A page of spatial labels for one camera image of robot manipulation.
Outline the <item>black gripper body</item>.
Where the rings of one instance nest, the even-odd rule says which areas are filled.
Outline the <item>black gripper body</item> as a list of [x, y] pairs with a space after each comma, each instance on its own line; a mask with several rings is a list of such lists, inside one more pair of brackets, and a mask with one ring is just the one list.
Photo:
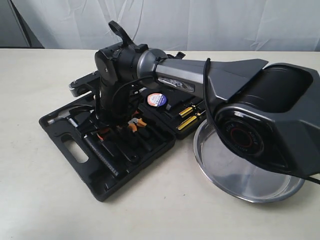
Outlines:
[[135, 112], [135, 99], [131, 97], [135, 81], [116, 81], [108, 85], [105, 79], [98, 82], [95, 115], [99, 125], [123, 125]]

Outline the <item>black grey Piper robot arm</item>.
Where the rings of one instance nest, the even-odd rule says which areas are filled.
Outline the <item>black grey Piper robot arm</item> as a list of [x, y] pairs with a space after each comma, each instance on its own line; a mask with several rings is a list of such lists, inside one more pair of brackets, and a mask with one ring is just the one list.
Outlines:
[[124, 124], [134, 86], [172, 88], [201, 98], [222, 143], [253, 165], [310, 179], [320, 172], [320, 74], [263, 59], [187, 60], [142, 44], [115, 44], [94, 55], [100, 74], [96, 117]]

